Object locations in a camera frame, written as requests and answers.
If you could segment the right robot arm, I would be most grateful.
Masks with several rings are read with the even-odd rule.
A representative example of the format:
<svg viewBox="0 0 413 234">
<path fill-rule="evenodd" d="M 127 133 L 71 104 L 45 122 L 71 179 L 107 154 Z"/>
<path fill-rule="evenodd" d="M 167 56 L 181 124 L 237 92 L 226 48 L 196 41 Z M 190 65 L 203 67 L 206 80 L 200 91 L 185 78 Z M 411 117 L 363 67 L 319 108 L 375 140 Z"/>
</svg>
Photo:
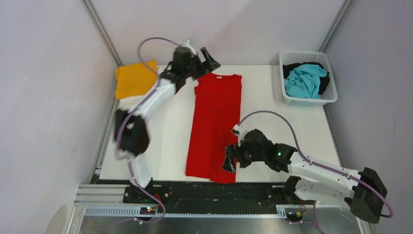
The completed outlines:
<svg viewBox="0 0 413 234">
<path fill-rule="evenodd" d="M 225 148 L 224 171 L 235 173 L 253 162 L 263 162 L 275 172 L 290 176 L 282 192 L 288 203 L 298 200 L 322 201 L 348 208 L 359 219 L 377 224 L 388 193 L 378 173 L 338 167 L 310 156 L 302 156 L 293 146 L 273 143 L 258 129 L 232 133 L 237 143 Z"/>
</svg>

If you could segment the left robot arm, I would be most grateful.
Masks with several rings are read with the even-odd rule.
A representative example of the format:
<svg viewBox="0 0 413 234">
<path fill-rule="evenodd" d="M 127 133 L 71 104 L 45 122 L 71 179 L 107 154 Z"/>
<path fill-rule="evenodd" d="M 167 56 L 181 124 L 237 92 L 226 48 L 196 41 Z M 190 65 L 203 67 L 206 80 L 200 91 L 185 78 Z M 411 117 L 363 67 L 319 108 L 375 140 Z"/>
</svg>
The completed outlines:
<svg viewBox="0 0 413 234">
<path fill-rule="evenodd" d="M 221 67 L 204 47 L 200 49 L 205 60 L 184 46 L 175 48 L 172 60 L 158 74 L 155 87 L 137 104 L 115 112 L 114 140 L 115 157 L 126 160 L 131 184 L 136 186 L 135 197 L 142 203 L 152 200 L 154 190 L 148 186 L 152 181 L 145 151 L 150 145 L 147 122 L 154 112 L 176 95 L 191 78 L 197 80 Z"/>
</svg>

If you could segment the red t-shirt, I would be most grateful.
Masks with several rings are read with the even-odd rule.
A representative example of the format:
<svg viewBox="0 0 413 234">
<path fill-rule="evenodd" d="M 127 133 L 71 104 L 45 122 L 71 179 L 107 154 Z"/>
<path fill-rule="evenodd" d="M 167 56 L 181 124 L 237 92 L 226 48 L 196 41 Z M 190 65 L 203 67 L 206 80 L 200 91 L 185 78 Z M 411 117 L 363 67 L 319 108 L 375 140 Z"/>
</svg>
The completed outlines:
<svg viewBox="0 0 413 234">
<path fill-rule="evenodd" d="M 222 169 L 225 148 L 237 143 L 232 133 L 240 121 L 242 76 L 209 73 L 194 88 L 195 107 L 185 173 L 229 184 L 236 174 Z"/>
</svg>

